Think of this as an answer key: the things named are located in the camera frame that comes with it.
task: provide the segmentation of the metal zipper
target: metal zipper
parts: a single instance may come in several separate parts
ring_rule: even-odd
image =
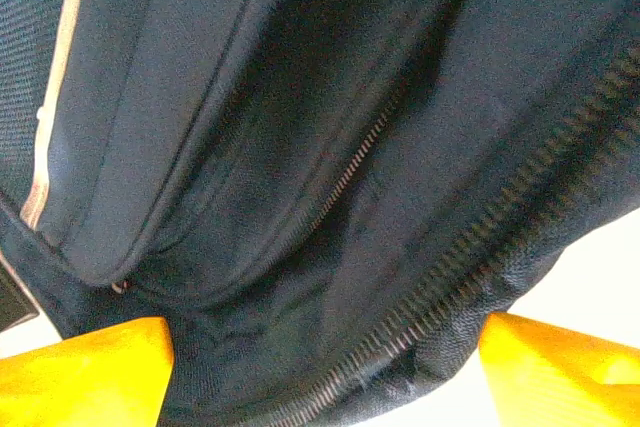
[[[472,298],[483,290],[483,285],[502,268],[509,255],[520,249],[526,239],[535,236],[550,222],[561,220],[571,208],[571,194],[588,187],[589,179],[598,175],[602,168],[621,160],[625,154],[640,143],[640,107],[628,106],[620,109],[620,102],[629,99],[640,87],[640,44],[614,59],[604,75],[594,85],[593,95],[584,97],[579,109],[565,117],[552,135],[522,166],[516,175],[502,188],[501,195],[489,203],[484,214],[466,231],[463,231],[448,252],[435,263],[432,272],[438,279],[449,280],[454,287],[442,298],[433,299],[426,288],[429,274],[416,288],[391,309],[381,322],[366,335],[358,346],[335,365],[311,389],[293,397],[275,411],[248,419],[240,426],[265,425],[269,427],[298,427],[316,418],[322,411],[361,384],[368,373],[388,365],[416,342],[426,338],[427,333],[451,318]],[[391,99],[379,116],[366,139],[351,159],[338,183],[324,203],[311,230],[317,229],[344,192],[355,171],[362,165],[389,117],[397,109],[398,98]],[[536,193],[545,180],[553,174],[568,153],[576,145],[586,145],[597,127],[612,123],[610,134],[601,139],[602,145],[593,153],[592,161],[581,165],[570,181],[563,185],[563,192],[556,193],[540,210],[532,213],[526,225],[504,239],[498,250],[479,265],[473,265],[473,253],[490,242],[501,223],[526,205],[531,193]],[[463,278],[456,273],[468,270]]]

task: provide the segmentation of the white surface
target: white surface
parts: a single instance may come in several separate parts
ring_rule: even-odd
[[[0,359],[60,341],[60,335],[42,312],[35,319],[0,334]]]
[[[640,210],[591,232],[565,250],[551,272],[510,312],[640,348]],[[358,424],[499,427],[476,351],[430,395]]]

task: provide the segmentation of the seam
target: seam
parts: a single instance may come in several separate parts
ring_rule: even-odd
[[[36,114],[38,127],[34,145],[33,181],[31,191],[20,212],[20,217],[32,230],[35,230],[38,226],[38,221],[49,196],[49,144],[53,132],[58,97],[71,53],[79,7],[80,0],[62,1],[62,11],[56,34],[53,59],[51,60],[49,80],[42,107],[38,109]]]
[[[214,69],[214,73],[212,75],[211,81],[209,82],[209,85],[207,86],[207,88],[205,89],[204,95],[203,95],[203,100],[200,104],[200,107],[198,108],[197,112],[193,115],[192,117],[192,121],[189,125],[189,128],[187,130],[187,134],[184,136],[184,139],[182,141],[182,143],[180,144],[180,146],[177,149],[177,153],[174,156],[174,161],[171,167],[171,170],[169,171],[169,173],[167,174],[167,176],[165,177],[163,186],[160,189],[160,192],[158,193],[158,195],[156,196],[156,200],[154,201],[152,207],[149,209],[149,213],[147,214],[147,216],[145,217],[142,225],[142,229],[140,230],[140,232],[138,233],[138,235],[136,236],[136,238],[133,240],[131,247],[129,248],[129,250],[127,251],[127,253],[124,256],[124,259],[119,263],[119,266],[112,271],[110,274],[108,274],[107,276],[101,276],[99,277],[97,280],[100,282],[104,282],[107,280],[110,280],[111,278],[113,278],[113,276],[120,276],[124,273],[124,271],[127,270],[127,264],[130,262],[130,259],[132,257],[135,257],[135,249],[138,247],[138,243],[140,242],[140,237],[142,235],[144,235],[145,233],[145,228],[147,227],[147,225],[149,224],[149,218],[153,215],[153,213],[156,211],[157,209],[157,204],[159,203],[161,197],[163,196],[163,194],[165,194],[165,190],[167,188],[167,183],[169,182],[169,179],[175,174],[175,166],[177,164],[177,159],[182,155],[182,150],[185,146],[185,144],[187,143],[187,141],[189,140],[189,138],[191,137],[192,133],[193,133],[193,128],[194,126],[198,123],[199,117],[202,115],[202,111],[204,110],[204,105],[206,104],[206,98],[210,95],[211,91],[213,90],[214,86],[217,83],[218,80],[218,76],[220,74],[220,71],[222,70],[222,66],[226,63],[228,56],[229,56],[229,52],[231,51],[231,47],[233,46],[233,43],[236,39],[236,37],[238,36],[238,33],[240,32],[240,27],[242,26],[242,23],[244,21],[246,12],[247,12],[247,8],[249,6],[249,3],[251,2],[251,0],[242,0],[241,1],[241,5],[238,9],[238,13],[236,14],[236,18],[234,20],[233,26],[231,27],[231,32],[229,33],[229,36],[227,38],[227,42],[225,43],[225,47],[222,51],[222,54],[220,55],[220,60],[218,61],[218,64],[216,65],[215,69]],[[234,161],[233,161],[233,165],[235,165],[237,163],[237,158],[240,154],[240,149],[239,152],[236,154]],[[222,180],[222,183],[220,184],[221,186],[226,182],[226,180],[228,179],[229,175],[231,174],[231,172],[233,171],[233,168],[231,168],[229,170],[228,175],[225,177],[225,179]]]
[[[413,13],[414,15],[410,16],[409,18],[407,18],[402,23],[401,27],[398,28],[397,32],[406,32],[406,29],[413,22],[416,21],[416,17],[418,17],[418,12],[419,12],[419,9],[417,9],[416,6],[419,6],[422,1],[423,0],[413,0],[407,6],[406,11],[410,12],[410,13]],[[386,41],[386,45],[383,47],[383,49],[381,49],[381,52],[380,52],[377,60],[373,63],[373,65],[371,65],[371,67],[368,69],[367,73],[365,74],[364,79],[361,82],[361,88],[359,88],[354,93],[352,99],[347,104],[348,106],[352,107],[354,105],[357,105],[360,102],[361,97],[365,94],[365,86],[371,84],[371,79],[375,78],[375,76],[379,73],[381,67],[385,65],[386,59],[389,57],[390,52],[393,51],[393,49],[395,48],[396,44],[397,44],[397,41],[396,41],[395,38],[388,38],[388,40]],[[332,133],[332,135],[323,144],[323,146],[325,148],[323,148],[321,151],[325,151],[326,150],[326,146],[331,145],[333,142],[335,142],[335,139],[337,137],[339,137],[343,132],[346,131],[347,128],[344,127],[344,123],[345,123],[344,121],[345,121],[345,119],[350,118],[349,114],[352,111],[353,111],[353,109],[351,109],[351,108],[346,108],[345,109],[345,114],[340,116],[339,120],[338,120],[338,125],[341,125],[342,128],[338,128]],[[254,109],[254,112],[252,112],[251,115],[254,115],[254,116],[256,115],[255,109]],[[249,126],[247,126],[245,132],[248,132],[254,126],[255,126],[255,118],[252,119],[252,123]],[[224,189],[224,186],[227,184],[229,178],[234,173],[235,166],[237,164],[237,158],[243,152],[243,147],[245,145],[246,145],[246,140],[241,141],[241,145],[238,147],[238,151],[237,151],[236,155],[233,158],[233,163],[230,166],[229,171],[225,175],[225,178],[221,179],[220,184],[218,184],[218,188],[216,189],[217,191],[219,191],[221,189]],[[352,153],[347,154],[347,157],[344,159],[344,161],[348,162],[348,160],[351,157],[352,157]],[[264,241],[263,246],[260,248],[259,252],[256,255],[254,255],[251,260],[248,261],[247,267],[245,269],[243,269],[243,271],[241,273],[239,273],[236,277],[230,279],[228,284],[227,284],[227,286],[224,287],[222,289],[222,291],[228,290],[228,289],[234,289],[234,284],[237,284],[238,282],[241,282],[243,279],[246,279],[247,277],[251,278],[252,271],[255,270],[256,263],[258,262],[259,259],[264,258],[264,256],[266,254],[269,254],[269,250],[273,248],[274,243],[278,240],[279,237],[281,237],[283,235],[282,229],[284,227],[286,227],[288,224],[291,223],[292,217],[294,216],[295,213],[297,213],[299,211],[299,204],[300,204],[301,200],[304,199],[307,196],[307,190],[308,190],[310,184],[313,182],[313,180],[315,178],[317,178],[318,171],[324,165],[326,165],[327,163],[330,163],[330,161],[324,160],[324,157],[322,155],[319,155],[317,157],[317,159],[315,160],[315,162],[313,164],[312,170],[309,172],[309,174],[307,175],[306,179],[303,181],[302,187],[300,188],[298,194],[296,195],[295,199],[293,200],[292,206],[289,209],[287,209],[287,211],[286,211],[286,213],[284,213],[282,219],[274,227],[273,233],[268,237],[267,240]],[[344,170],[344,168],[340,168],[340,169],[338,169],[338,172],[341,173],[343,170]],[[210,206],[210,205],[212,205],[212,203],[215,202],[215,193],[211,197],[209,197],[209,199],[210,200],[206,203],[207,206]],[[198,219],[200,218],[200,216],[202,214],[202,211],[204,211],[204,210],[206,210],[206,208],[205,209],[201,209],[199,211],[199,213],[194,216],[193,219],[189,219],[190,225],[193,225],[195,222],[198,221]],[[177,245],[183,239],[184,239],[184,235],[177,242],[174,242],[169,247],[169,249],[172,248],[172,247],[175,247],[175,245]],[[210,295],[211,295],[211,292],[207,292],[207,293],[204,293],[204,294],[202,294],[202,293],[194,293],[193,295],[189,296],[189,298],[192,299],[192,300],[196,300],[196,299],[207,298]]]
[[[87,218],[89,217],[89,212],[91,211],[92,207],[93,207],[93,203],[95,201],[95,194],[96,194],[96,186],[98,185],[98,183],[100,182],[100,172],[102,172],[102,169],[104,168],[104,164],[106,161],[106,157],[107,157],[107,152],[109,151],[109,148],[111,146],[111,144],[113,143],[113,131],[114,131],[114,125],[116,123],[116,119],[118,117],[118,112],[120,111],[121,108],[121,101],[122,101],[122,95],[123,92],[125,91],[126,87],[127,87],[127,80],[129,78],[129,74],[131,72],[131,68],[133,66],[134,60],[135,60],[135,56],[136,56],[136,52],[138,51],[139,48],[139,43],[140,43],[140,36],[142,33],[142,30],[145,26],[145,24],[147,23],[147,18],[149,15],[149,5],[151,3],[151,0],[147,0],[147,8],[146,8],[146,12],[145,12],[145,18],[142,21],[142,23],[140,24],[140,28],[138,29],[138,32],[136,34],[136,38],[135,38],[135,48],[133,49],[133,52],[131,53],[131,57],[129,60],[129,65],[127,66],[127,73],[124,76],[124,80],[122,82],[122,86],[120,88],[120,93],[118,95],[118,106],[115,110],[115,116],[114,116],[114,121],[111,123],[111,126],[109,128],[109,139],[107,140],[107,143],[105,145],[105,148],[102,152],[102,159],[100,161],[100,167],[98,168],[98,175],[96,177],[96,180],[93,184],[93,192],[91,195],[91,200],[89,200],[88,204],[87,204],[87,208],[84,211],[84,214],[82,215],[81,219],[77,219],[76,222],[74,222],[75,227],[72,225],[69,228],[69,231],[67,232],[67,234],[65,235],[65,237],[62,239],[62,241],[59,244],[59,248],[62,249],[64,248],[65,245],[68,245],[69,243],[73,242],[74,239],[78,236],[78,234],[82,231],[82,229],[84,228],[84,225],[87,222]]]

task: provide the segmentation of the zipper teeth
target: zipper teeth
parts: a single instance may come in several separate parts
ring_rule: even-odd
[[[524,246],[526,238],[564,216],[567,208],[574,204],[571,196],[588,187],[589,178],[598,175],[605,166],[621,160],[625,151],[640,143],[640,107],[633,108],[626,116],[618,112],[618,101],[629,95],[632,88],[637,88],[639,78],[640,46],[634,44],[612,61],[609,69],[594,84],[594,94],[585,96],[581,107],[562,120],[545,144],[516,170],[515,177],[502,188],[501,195],[485,207],[477,222],[462,232],[449,251],[442,254],[434,265],[435,272],[427,274],[413,292],[388,311],[364,340],[315,383],[310,391],[279,406],[276,412],[263,417],[262,422],[258,423],[270,427],[299,427],[310,422],[356,386],[359,379],[366,378],[362,372],[369,370],[365,369],[367,364],[388,364],[477,296],[492,274],[502,268],[510,253]],[[397,98],[391,104],[369,131],[373,140],[367,139],[371,145],[387,126],[389,115],[396,110]],[[581,165],[582,171],[564,186],[566,193],[554,194],[551,201],[534,214],[517,235],[510,236],[500,250],[484,263],[474,266],[474,270],[466,273],[464,279],[457,279],[456,273],[472,267],[474,249],[485,245],[511,213],[526,205],[528,194],[535,193],[544,185],[544,180],[562,161],[562,156],[572,152],[575,145],[581,142],[581,137],[594,131],[603,119],[616,114],[621,116],[619,123],[612,129],[602,148],[593,154],[593,161]],[[362,146],[313,222],[313,229],[326,217],[346,183],[353,177],[355,169],[362,164],[361,149]],[[457,287],[434,302],[434,293],[429,290],[429,285],[435,277],[439,282],[443,279],[457,280]]]
[[[355,154],[351,157],[351,161],[349,165],[342,173],[338,182],[336,182],[333,190],[325,200],[322,209],[320,209],[320,213],[311,222],[309,227],[309,233],[314,232],[327,217],[333,206],[338,202],[338,199],[342,196],[342,193],[345,191],[347,186],[350,184],[351,179],[355,175],[356,171],[362,165],[362,162],[367,157],[367,154],[371,150],[371,148],[376,144],[380,134],[385,130],[385,128],[389,124],[389,119],[393,115],[393,113],[397,110],[399,104],[400,93],[398,90],[394,90],[391,95],[390,101],[387,103],[385,109],[380,113],[378,118],[376,119],[373,127],[369,130],[364,140],[360,144],[360,147],[356,149]]]

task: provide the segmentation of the backpack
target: backpack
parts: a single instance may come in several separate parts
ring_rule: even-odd
[[[0,250],[167,319],[161,426],[381,414],[640,207],[639,6],[0,0]]]

